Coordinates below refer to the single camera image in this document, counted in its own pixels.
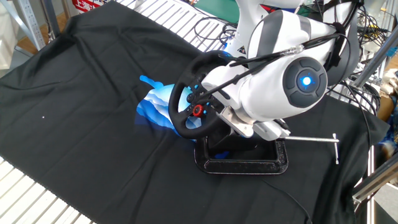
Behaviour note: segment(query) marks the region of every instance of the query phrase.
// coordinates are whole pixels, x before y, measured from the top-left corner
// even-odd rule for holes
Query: black stand
[[[226,159],[213,158],[212,155],[222,151],[233,152],[235,155]],[[248,159],[253,155],[260,159]],[[277,175],[283,174],[289,164],[284,141],[246,139],[233,133],[222,135],[220,131],[197,139],[194,156],[199,169],[209,174]]]

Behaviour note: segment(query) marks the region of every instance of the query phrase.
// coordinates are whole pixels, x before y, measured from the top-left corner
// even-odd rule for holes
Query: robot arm
[[[349,15],[350,5],[350,2],[338,5],[339,21],[344,21]],[[330,17],[325,13],[324,21],[331,20]],[[248,43],[248,59],[274,54],[294,46],[300,48],[304,42],[335,32],[332,26],[325,23],[287,11],[276,11],[254,28]],[[214,92],[213,96],[225,105],[218,116],[247,138],[254,133],[267,141],[288,136],[290,132],[280,125],[281,119],[309,110],[325,94],[328,78],[323,65],[334,45],[335,39],[330,39],[310,49],[299,49]],[[231,62],[212,70],[201,84],[211,91],[260,63],[251,62],[245,67],[232,66],[234,62]]]

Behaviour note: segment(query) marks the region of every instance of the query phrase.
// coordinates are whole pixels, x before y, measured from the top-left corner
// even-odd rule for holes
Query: blue light
[[[310,77],[304,77],[302,82],[303,82],[303,85],[307,86],[307,85],[311,84],[311,78]]]

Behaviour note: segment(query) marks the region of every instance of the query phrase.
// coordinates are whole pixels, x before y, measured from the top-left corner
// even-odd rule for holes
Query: green object
[[[303,17],[308,17],[312,10],[310,8],[307,8],[305,6],[300,6],[300,9],[297,12],[297,15],[303,16]]]
[[[239,7],[235,0],[199,0],[195,7],[229,22],[239,21]]]

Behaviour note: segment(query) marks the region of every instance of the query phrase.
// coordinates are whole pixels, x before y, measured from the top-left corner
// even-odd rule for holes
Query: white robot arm
[[[227,66],[212,70],[201,84],[206,90],[211,91],[232,80],[236,75],[250,73],[213,93],[213,96],[225,105],[225,109],[218,116],[246,138],[257,133],[263,139],[271,141],[290,134],[283,124],[283,118],[309,110],[325,94],[328,79],[323,65],[329,59],[336,37],[310,49],[305,49],[302,43],[332,35],[336,29],[326,23],[287,11],[275,11],[260,17],[259,13],[249,13],[248,16],[244,11],[256,8],[250,5],[254,4],[254,1],[247,2],[247,5],[244,5],[238,1],[242,16],[237,36],[226,51],[234,57],[244,56],[237,50],[243,45],[247,46],[245,53],[248,59],[288,49],[287,55],[255,72],[250,72],[250,69],[259,66],[261,62],[238,66],[233,66],[235,62],[231,62]],[[256,1],[255,4],[297,7],[302,0],[289,1],[289,4],[285,1],[279,2],[283,2],[283,6],[280,3],[278,5],[278,1],[266,0]],[[353,7],[352,2],[338,4],[338,13],[335,15],[334,7],[327,10],[323,21],[332,23],[337,19],[337,22],[344,23]],[[256,19],[258,22],[252,28],[253,31],[247,32],[246,29],[250,29]]]

